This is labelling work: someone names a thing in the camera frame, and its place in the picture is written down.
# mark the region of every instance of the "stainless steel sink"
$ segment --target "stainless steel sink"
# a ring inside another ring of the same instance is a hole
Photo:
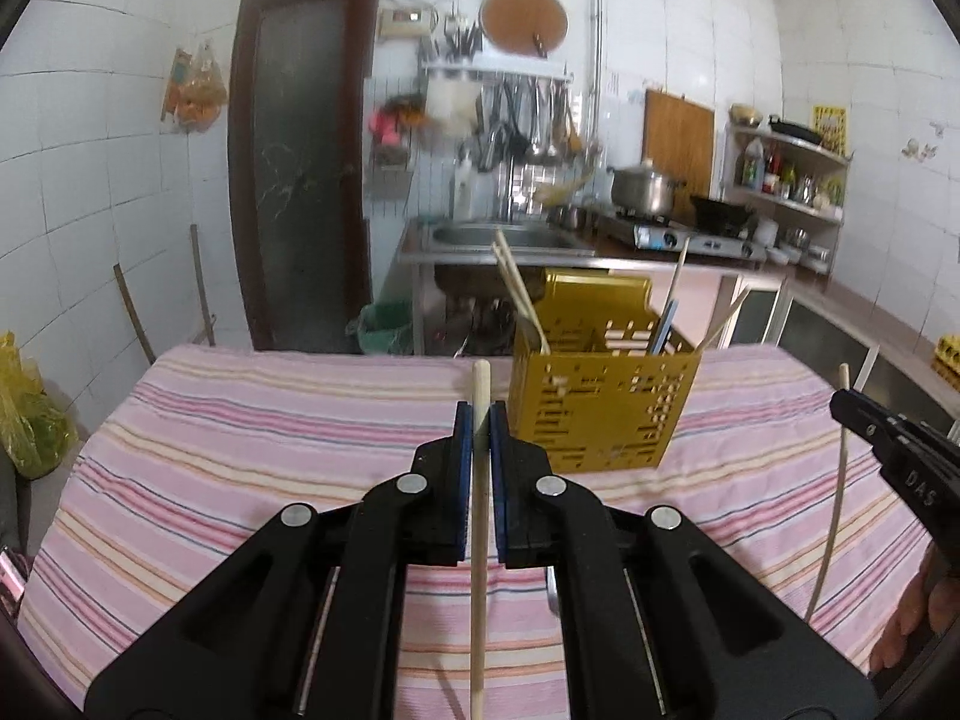
[[[567,255],[589,256],[593,250],[580,239],[544,223],[444,223],[432,228],[429,245],[434,250],[483,251],[490,250],[496,237],[496,228],[503,230],[511,250],[522,252],[563,252]]]

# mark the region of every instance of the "wooden door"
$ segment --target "wooden door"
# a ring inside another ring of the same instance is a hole
[[[662,92],[647,91],[643,156],[686,186],[674,196],[674,218],[695,223],[692,194],[708,196],[713,169],[713,111]]]
[[[343,352],[371,300],[363,79],[377,0],[243,0],[230,214],[253,347]]]

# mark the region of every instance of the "table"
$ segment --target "table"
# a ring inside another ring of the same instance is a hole
[[[493,361],[505,397],[510,361]],[[85,445],[44,539],[19,630],[77,704],[90,680],[285,504],[353,503],[450,434],[470,362],[164,355]],[[609,505],[684,511],[797,613],[823,552],[839,430],[827,384],[784,351],[709,352],[659,469],[584,474]],[[854,438],[832,569],[813,625],[865,667],[928,537]],[[469,712],[469,564],[412,567],[397,716]],[[488,580],[487,714],[568,714],[544,572]]]

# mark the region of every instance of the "round cutting board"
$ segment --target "round cutting board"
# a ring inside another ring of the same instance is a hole
[[[568,21],[558,0],[484,0],[480,26],[498,49],[539,56],[534,36],[552,52],[566,37]]]

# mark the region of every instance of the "gas stove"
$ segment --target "gas stove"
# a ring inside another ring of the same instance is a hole
[[[600,234],[631,245],[639,251],[675,251],[679,254],[683,244],[689,240],[688,253],[692,255],[755,263],[762,263],[767,259],[764,248],[753,242],[709,235],[666,218],[603,215],[599,218],[597,229]]]

